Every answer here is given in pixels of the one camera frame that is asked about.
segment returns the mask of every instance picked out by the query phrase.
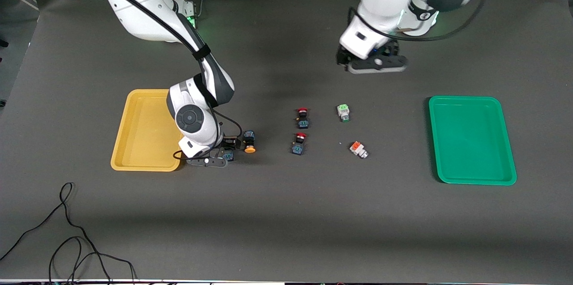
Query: dark gray mat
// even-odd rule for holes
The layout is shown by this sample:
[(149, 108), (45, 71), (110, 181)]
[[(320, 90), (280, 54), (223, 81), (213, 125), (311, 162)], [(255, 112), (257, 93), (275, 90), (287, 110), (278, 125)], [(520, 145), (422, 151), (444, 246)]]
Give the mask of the dark gray mat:
[[(250, 281), (573, 283), (573, 20), (567, 0), (489, 0), (475, 23), (404, 43), (404, 73), (335, 65), (358, 0), (205, 0), (199, 30), (235, 81), (220, 107), (257, 134), (228, 169), (113, 171), (125, 97), (198, 67), (182, 45), (130, 36), (105, 1), (46, 0), (0, 122), (2, 251), (77, 183), (74, 221), (139, 277)], [(473, 5), (439, 16), (450, 30)], [(446, 185), (432, 174), (426, 99), (487, 95), (503, 105), (513, 187)], [(338, 121), (347, 103), (352, 121)], [(308, 150), (289, 154), (297, 107)], [(234, 130), (225, 124), (228, 132)], [(347, 146), (360, 140), (370, 158)], [(0, 263), (47, 277), (75, 230), (63, 213)], [(67, 276), (76, 255), (56, 260)], [(116, 278), (126, 266), (108, 263)], [(84, 277), (102, 277), (92, 261)]]

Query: black strap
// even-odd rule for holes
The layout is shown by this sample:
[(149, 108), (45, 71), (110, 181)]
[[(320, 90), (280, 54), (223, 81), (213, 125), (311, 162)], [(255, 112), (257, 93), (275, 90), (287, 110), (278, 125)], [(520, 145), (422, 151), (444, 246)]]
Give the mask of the black strap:
[[(418, 19), (418, 21), (425, 21), (428, 20), (432, 15), (434, 15), (434, 13), (437, 12), (436, 9), (431, 9), (431, 10), (424, 10), (420, 7), (418, 7), (417, 5), (414, 4), (414, 2), (410, 1), (410, 3), (408, 4), (408, 8), (409, 10), (416, 15), (416, 18)], [(426, 18), (422, 18), (422, 14), (424, 13), (429, 13), (426, 14)]]
[(199, 50), (195, 51), (193, 53), (193, 56), (195, 57), (195, 60), (199, 61), (199, 60), (209, 56), (210, 53), (211, 53), (211, 48), (209, 48), (209, 46), (207, 44), (205, 44)]
[(200, 73), (193, 76), (193, 81), (195, 82), (195, 86), (197, 86), (197, 89), (199, 89), (201, 95), (205, 97), (205, 101), (207, 102), (207, 104), (211, 105), (211, 107), (219, 106), (215, 97), (211, 95), (209, 90), (207, 90), (207, 87), (205, 87), (205, 85), (203, 84), (203, 76)]

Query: electrical component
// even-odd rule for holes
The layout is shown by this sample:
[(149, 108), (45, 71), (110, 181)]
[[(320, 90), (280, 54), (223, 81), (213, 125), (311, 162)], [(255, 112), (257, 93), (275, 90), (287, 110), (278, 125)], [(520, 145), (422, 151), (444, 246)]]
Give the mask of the electrical component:
[(364, 150), (364, 145), (358, 141), (352, 144), (350, 151), (361, 158), (366, 158), (368, 156), (368, 152)]
[(243, 143), (245, 144), (245, 152), (256, 152), (257, 149), (254, 148), (254, 131), (245, 131), (243, 133)]
[(304, 141), (307, 138), (307, 134), (297, 133), (295, 135), (295, 141), (292, 142), (291, 153), (296, 155), (302, 155), (304, 151)]
[(308, 118), (307, 118), (307, 114), (308, 114), (308, 109), (307, 108), (299, 108), (297, 110), (299, 117), (296, 118), (297, 122), (297, 126), (299, 127), (299, 130), (305, 130), (308, 128), (309, 126), (309, 122), (308, 122)]
[(221, 141), (220, 148), (223, 149), (221, 157), (227, 162), (233, 162), (235, 160), (235, 150), (241, 148), (241, 141), (237, 136), (225, 136)]
[(336, 106), (336, 111), (342, 122), (346, 123), (350, 120), (350, 108), (346, 104), (340, 104)]

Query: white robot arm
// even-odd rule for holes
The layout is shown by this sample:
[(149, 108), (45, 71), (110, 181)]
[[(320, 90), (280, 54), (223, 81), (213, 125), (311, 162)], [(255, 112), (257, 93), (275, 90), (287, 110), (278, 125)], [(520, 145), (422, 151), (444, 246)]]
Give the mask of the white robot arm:
[[(340, 37), (338, 63), (348, 64), (351, 73), (402, 71), (406, 66), (405, 58), (387, 58), (388, 54), (392, 53), (388, 50), (397, 48), (392, 45), (395, 42), (385, 47), (389, 38), (380, 32), (391, 34), (399, 30), (410, 36), (421, 36), (436, 22), (438, 11), (454, 10), (469, 1), (360, 0), (358, 16), (352, 18)], [(381, 57), (375, 56), (380, 53), (383, 54)]]
[[(184, 138), (180, 147), (189, 158), (204, 157), (221, 143), (223, 134), (212, 111), (233, 97), (235, 86), (208, 46), (187, 21), (184, 0), (108, 0), (121, 24), (134, 36), (180, 42), (192, 50), (201, 73), (170, 88), (167, 107)], [(337, 60), (352, 73), (399, 71), (406, 59), (387, 37), (401, 30), (425, 34), (438, 11), (449, 11), (469, 0), (361, 0), (356, 15), (340, 38)]]
[(108, 0), (125, 29), (144, 40), (180, 42), (190, 45), (201, 73), (173, 85), (167, 96), (167, 107), (184, 135), (179, 145), (188, 158), (208, 157), (221, 143), (223, 133), (213, 116), (213, 107), (227, 103), (235, 93), (231, 77), (217, 63), (199, 33), (187, 20), (190, 9), (184, 0), (136, 0), (175, 30), (176, 38), (164, 26), (150, 18), (127, 0)]

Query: black cable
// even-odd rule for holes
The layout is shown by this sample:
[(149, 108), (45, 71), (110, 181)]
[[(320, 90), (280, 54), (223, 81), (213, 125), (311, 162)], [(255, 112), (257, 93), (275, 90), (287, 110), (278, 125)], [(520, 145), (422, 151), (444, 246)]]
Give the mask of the black cable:
[(228, 120), (229, 122), (235, 124), (239, 128), (239, 135), (237, 135), (237, 137), (243, 136), (243, 128), (241, 127), (241, 125), (238, 122), (235, 122), (232, 118), (229, 118), (229, 117), (221, 114), (220, 112), (217, 112), (215, 110), (213, 110), (213, 112), (217, 113), (217, 115), (223, 117), (224, 119)]
[(402, 40), (404, 42), (435, 42), (438, 40), (444, 40), (444, 39), (450, 38), (450, 37), (454, 36), (455, 34), (457, 34), (458, 32), (460, 32), (461, 30), (464, 30), (475, 19), (477, 14), (479, 14), (479, 12), (481, 11), (481, 8), (483, 8), (483, 4), (485, 4), (485, 0), (480, 0), (477, 7), (474, 10), (474, 12), (466, 20), (466, 22), (464, 22), (464, 24), (462, 24), (458, 28), (452, 30), (452, 32), (448, 32), (447, 34), (442, 34), (439, 36), (428, 37), (428, 38), (412, 38), (412, 37), (405, 37), (405, 36), (395, 36), (393, 34), (385, 34), (384, 32), (376, 30), (374, 27), (372, 27), (370, 24), (368, 24), (368, 22), (366, 22), (366, 20), (364, 20), (364, 18), (362, 18), (362, 16), (360, 16), (360, 14), (358, 14), (356, 9), (353, 8), (352, 6), (350, 8), (348, 8), (348, 18), (350, 19), (351, 13), (354, 14), (354, 16), (356, 16), (358, 19), (360, 19), (363, 24), (365, 24), (368, 28), (370, 28), (370, 30), (376, 32), (377, 34), (385, 36), (387, 38), (391, 38), (391, 39), (395, 39), (395, 40)]
[(98, 259), (100, 260), (100, 265), (102, 266), (102, 270), (103, 270), (104, 274), (106, 275), (106, 277), (108, 277), (108, 279), (111, 279), (111, 277), (109, 277), (109, 274), (107, 273), (106, 266), (104, 266), (104, 261), (102, 260), (102, 257), (100, 256), (100, 252), (98, 251), (98, 249), (94, 245), (94, 242), (92, 242), (90, 237), (88, 237), (86, 230), (82, 226), (75, 225), (72, 222), (72, 220), (70, 219), (69, 212), (68, 212), (68, 205), (66, 205), (66, 202), (64, 201), (64, 199), (62, 199), (62, 192), (64, 191), (64, 188), (66, 187), (66, 185), (69, 185), (69, 187), (70, 187), (70, 191), (68, 191), (68, 195), (66, 196), (66, 199), (67, 199), (68, 196), (72, 193), (73, 184), (72, 183), (64, 184), (61, 191), (60, 191), (60, 202), (64, 205), (64, 212), (66, 215), (66, 221), (68, 222), (68, 224), (70, 226), (73, 226), (74, 228), (78, 228), (79, 230), (81, 230), (82, 234), (84, 234), (84, 238), (87, 240), (88, 243), (90, 243), (90, 246), (92, 246), (92, 250), (94, 250), (96, 253), (98, 253)]
[(192, 53), (196, 53), (197, 51), (193, 48), (193, 46), (185, 40), (185, 38), (176, 30), (174, 30), (169, 24), (167, 24), (164, 20), (159, 18), (155, 13), (151, 12), (148, 8), (141, 5), (141, 3), (137, 2), (137, 0), (125, 0), (131, 3), (133, 6), (138, 8), (141, 12), (145, 13), (145, 15), (149, 16), (157, 22), (160, 26), (163, 26), (165, 30), (167, 30), (170, 34), (172, 34), (177, 40), (181, 42), (187, 49), (189, 49)]
[(82, 237), (80, 237), (80, 236), (72, 236), (72, 237), (70, 237), (70, 238), (64, 240), (64, 242), (62, 242), (62, 243), (58, 246), (58, 248), (56, 248), (56, 251), (51, 255), (50, 263), (49, 263), (49, 265), (47, 266), (47, 279), (48, 279), (48, 281), (49, 281), (49, 285), (51, 285), (51, 268), (52, 268), (52, 266), (54, 267), (54, 269), (56, 268), (56, 267), (54, 266), (54, 259), (56, 258), (56, 254), (58, 254), (58, 252), (60, 251), (60, 249), (61, 249), (65, 244), (67, 244), (70, 240), (75, 240), (75, 241), (77, 242), (78, 246), (80, 247), (80, 250), (78, 251), (78, 255), (77, 255), (77, 258), (76, 258), (76, 263), (74, 264), (74, 266), (77, 265), (77, 263), (78, 263), (78, 261), (80, 260), (80, 257), (81, 257), (81, 242), (80, 242), (80, 239), (84, 240), (84, 239), (83, 239)]
[(350, 8), (348, 8), (348, 12), (346, 13), (346, 26), (350, 26), (350, 22), (352, 22), (352, 16), (354, 16), (355, 13), (352, 12), (352, 10), (350, 10)]
[[(69, 190), (67, 191), (67, 193), (66, 193), (65, 196), (64, 196), (64, 191), (65, 191), (65, 189), (66, 189), (67, 187), (69, 187)], [(50, 263), (49, 263), (49, 266), (48, 266), (48, 277), (49, 277), (49, 281), (50, 281), (50, 282), (49, 282), (49, 285), (51, 285), (51, 269), (52, 269), (52, 267), (53, 267), (54, 260), (55, 260), (55, 258), (56, 258), (57, 253), (61, 250), (61, 248), (62, 248), (65, 244), (67, 244), (68, 242), (70, 242), (70, 241), (72, 241), (72, 240), (75, 240), (75, 241), (78, 243), (78, 246), (79, 246), (78, 256), (77, 256), (77, 258), (76, 258), (76, 262), (74, 263), (73, 271), (72, 271), (72, 273), (70, 274), (70, 277), (69, 277), (69, 279), (71, 280), (72, 283), (74, 283), (74, 277), (75, 277), (75, 275), (76, 275), (77, 269), (78, 269), (78, 268), (80, 267), (80, 265), (85, 261), (85, 259), (86, 259), (87, 257), (91, 256), (91, 255), (96, 255), (96, 256), (98, 257), (98, 260), (100, 261), (100, 265), (101, 265), (101, 267), (102, 267), (102, 271), (103, 271), (103, 273), (106, 275), (108, 281), (111, 281), (111, 277), (109, 276), (109, 273), (108, 273), (107, 270), (106, 270), (106, 266), (105, 266), (104, 263), (103, 263), (102, 256), (103, 256), (103, 257), (107, 257), (107, 258), (111, 258), (111, 259), (113, 259), (113, 260), (122, 261), (122, 262), (124, 262), (124, 263), (127, 263), (127, 264), (129, 265), (129, 268), (130, 268), (130, 271), (131, 271), (132, 281), (135, 283), (135, 278), (137, 278), (137, 274), (135, 273), (135, 268), (133, 268), (133, 264), (132, 264), (130, 261), (124, 260), (124, 259), (121, 259), (121, 258), (117, 258), (117, 257), (114, 257), (114, 256), (112, 256), (112, 255), (104, 254), (104, 253), (102, 253), (102, 252), (99, 252), (99, 251), (96, 249), (96, 247), (95, 247), (95, 245), (94, 245), (94, 242), (92, 242), (92, 240), (88, 237), (88, 234), (86, 233), (86, 230), (85, 230), (82, 226), (76, 225), (76, 224), (74, 224), (74, 223), (72, 222), (72, 220), (71, 220), (71, 218), (70, 218), (70, 216), (69, 216), (68, 205), (67, 205), (67, 203), (66, 203), (66, 201), (69, 199), (70, 195), (72, 194), (72, 191), (73, 191), (73, 183), (64, 183), (64, 185), (63, 185), (62, 188), (60, 189), (60, 195), (59, 195), (59, 196), (60, 196), (60, 204), (57, 205), (57, 206), (49, 213), (49, 215), (48, 215), (40, 224), (38, 224), (37, 226), (35, 226), (34, 228), (32, 228), (32, 229), (30, 229), (30, 230), (25, 231), (25, 232), (20, 236), (20, 238), (18, 238), (18, 240), (14, 243), (14, 245), (12, 245), (12, 247), (8, 250), (8, 252), (6, 252), (6, 254), (4, 254), (4, 255), (2, 256), (2, 258), (0, 258), (0, 261), (3, 260), (4, 258), (6, 258), (6, 256), (8, 256), (8, 254), (10, 254), (10, 252), (12, 252), (12, 250), (14, 250), (14, 248), (16, 248), (16, 246), (18, 246), (18, 244), (20, 244), (20, 241), (22, 240), (22, 238), (23, 238), (28, 232), (31, 232), (31, 231), (36, 230), (37, 228), (41, 227), (43, 224), (45, 224), (45, 222), (47, 222), (47, 221), (49, 220), (49, 218), (51, 218), (51, 217), (53, 216), (53, 214), (55, 213), (56, 210), (60, 209), (60, 207), (63, 206), (63, 207), (64, 207), (64, 210), (65, 210), (66, 221), (68, 222), (68, 224), (69, 224), (70, 226), (73, 226), (74, 228), (79, 228), (79, 229), (82, 231), (83, 237), (82, 237), (82, 236), (72, 236), (72, 237), (67, 238), (66, 240), (64, 240), (64, 242), (62, 242), (62, 243), (58, 246), (58, 248), (56, 248), (56, 251), (51, 255)], [(81, 252), (82, 252), (82, 245), (81, 245), (81, 241), (80, 241), (80, 240), (83, 240), (84, 242), (89, 243), (90, 246), (92, 247), (92, 250), (94, 250), (93, 252), (91, 252), (91, 253), (87, 254), (86, 256), (84, 256), (84, 258), (81, 259), (81, 260), (80, 260), (80, 257), (81, 257)]]
[(219, 148), (217, 149), (217, 154), (215, 154), (215, 158), (219, 157), (219, 153), (221, 153), (221, 147), (219, 146)]
[[(64, 201), (66, 201), (68, 199), (68, 197), (70, 196), (70, 193), (68, 193), (68, 195), (65, 197)], [(20, 241), (22, 241), (22, 238), (24, 238), (24, 236), (26, 236), (26, 234), (28, 232), (31, 232), (33, 230), (36, 230), (37, 228), (41, 227), (43, 224), (46, 223), (46, 221), (48, 221), (51, 216), (56, 212), (56, 210), (60, 209), (61, 206), (63, 206), (64, 203), (60, 203), (59, 205), (57, 205), (52, 211), (51, 213), (37, 226), (35, 226), (34, 228), (31, 228), (30, 230), (26, 230), (22, 236), (20, 236), (20, 238), (18, 238), (18, 240), (16, 240), (16, 242), (14, 243), (14, 245), (12, 245), (12, 247), (6, 252), (6, 254), (4, 254), (2, 256), (2, 258), (0, 258), (0, 261), (4, 260), (4, 258), (6, 258), (6, 256), (8, 256), (8, 254), (10, 254), (10, 252), (12, 252), (12, 250), (14, 250), (14, 248), (16, 248), (16, 246), (18, 246), (18, 244), (20, 244)]]
[[(77, 263), (77, 260), (76, 260), (76, 264), (74, 265), (74, 269), (73, 269), (73, 271), (72, 271), (72, 274), (70, 275), (70, 278), (68, 278), (68, 280), (71, 280), (72, 283), (73, 283), (73, 280), (74, 280), (74, 279), (73, 279), (73, 275), (74, 275), (74, 273), (81, 267), (81, 265), (84, 263), (84, 261), (85, 261), (88, 257), (90, 257), (91, 255), (97, 255), (97, 254), (98, 254), (98, 253), (92, 251), (91, 253), (86, 254), (86, 255), (84, 256), (84, 258), (82, 258), (82, 259), (80, 260), (80, 263)], [(117, 258), (117, 257), (111, 256), (111, 255), (108, 255), (108, 254), (103, 254), (103, 253), (99, 253), (99, 255), (102, 255), (102, 256), (107, 257), (107, 258), (111, 258), (111, 259), (113, 259), (113, 260), (121, 261), (121, 262), (123, 262), (123, 263), (127, 263), (127, 264), (129, 265), (129, 271), (131, 272), (131, 281), (132, 281), (133, 283), (135, 283), (135, 279), (137, 278), (137, 273), (135, 273), (135, 268), (133, 267), (133, 264), (132, 264), (130, 261), (127, 261), (127, 260), (124, 260), (124, 259), (121, 259), (121, 258)]]

